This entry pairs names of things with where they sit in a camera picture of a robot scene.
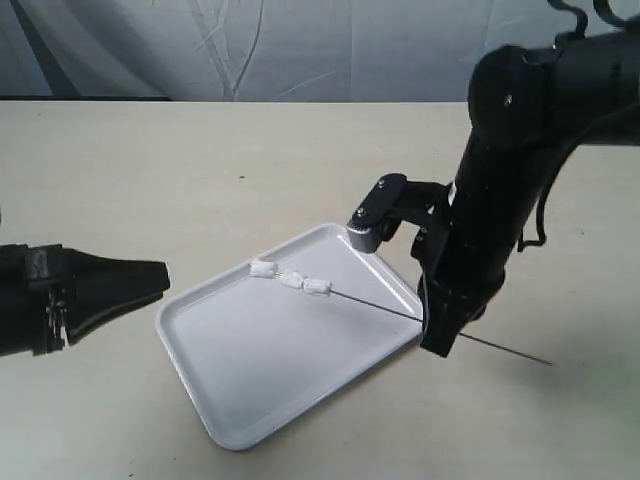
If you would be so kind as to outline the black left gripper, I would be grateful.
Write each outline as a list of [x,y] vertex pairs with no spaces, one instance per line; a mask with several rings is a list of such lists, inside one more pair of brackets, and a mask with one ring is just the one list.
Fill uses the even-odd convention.
[[[102,306],[81,296],[81,286],[102,271]],[[170,288],[162,261],[110,259],[60,244],[27,249],[27,294],[33,353],[75,345],[121,316],[163,298]]]

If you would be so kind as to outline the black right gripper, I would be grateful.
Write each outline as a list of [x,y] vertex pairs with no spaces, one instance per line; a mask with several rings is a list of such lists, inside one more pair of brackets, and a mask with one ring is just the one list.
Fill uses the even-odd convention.
[[463,320],[482,315],[504,284],[509,260],[526,222],[526,200],[493,188],[475,192],[448,184],[411,247],[422,268],[426,302],[420,347],[447,358]]

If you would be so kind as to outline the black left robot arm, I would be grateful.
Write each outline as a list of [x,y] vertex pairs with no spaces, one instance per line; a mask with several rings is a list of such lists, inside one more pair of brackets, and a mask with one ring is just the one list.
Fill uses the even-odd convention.
[[120,260],[62,245],[1,247],[1,355],[50,354],[163,298],[160,261]]

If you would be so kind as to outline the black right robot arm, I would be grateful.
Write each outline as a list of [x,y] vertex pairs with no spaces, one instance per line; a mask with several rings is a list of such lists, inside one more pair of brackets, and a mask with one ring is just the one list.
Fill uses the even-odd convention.
[[502,287],[529,218],[582,145],[639,142],[639,36],[617,32],[486,54],[468,87],[471,132],[413,254],[423,274],[422,347],[447,356]]

